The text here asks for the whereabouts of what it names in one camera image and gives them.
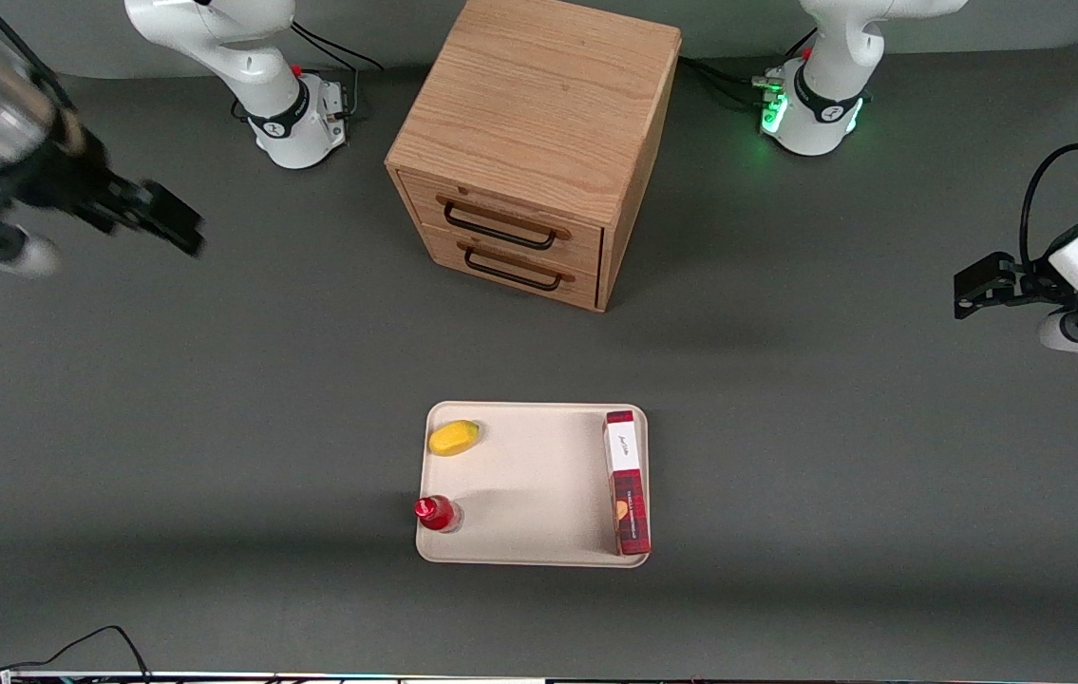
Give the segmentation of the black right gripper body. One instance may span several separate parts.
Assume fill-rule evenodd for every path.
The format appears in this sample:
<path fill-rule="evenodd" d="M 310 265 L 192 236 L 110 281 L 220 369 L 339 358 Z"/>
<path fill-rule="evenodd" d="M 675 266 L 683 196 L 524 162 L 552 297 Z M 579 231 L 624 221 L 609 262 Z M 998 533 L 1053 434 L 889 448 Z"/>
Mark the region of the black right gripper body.
<path fill-rule="evenodd" d="M 25 160 L 16 164 L 16 199 L 60 211 L 97 231 L 138 231 L 130 200 L 134 182 L 110 169 L 103 143 L 83 128 L 52 128 Z"/>

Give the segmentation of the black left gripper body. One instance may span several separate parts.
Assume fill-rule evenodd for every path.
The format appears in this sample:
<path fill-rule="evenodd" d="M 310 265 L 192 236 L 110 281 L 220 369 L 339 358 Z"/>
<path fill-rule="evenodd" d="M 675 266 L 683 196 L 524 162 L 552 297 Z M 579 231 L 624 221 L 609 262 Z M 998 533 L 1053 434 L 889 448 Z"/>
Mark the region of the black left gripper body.
<path fill-rule="evenodd" d="M 1029 306 L 1029 304 L 1050 304 L 1061 308 L 1061 311 L 1072 311 L 1076 307 L 1078 294 L 1073 287 L 1056 273 L 1047 259 L 1026 261 L 1015 265 L 1017 294 L 1012 306 Z"/>

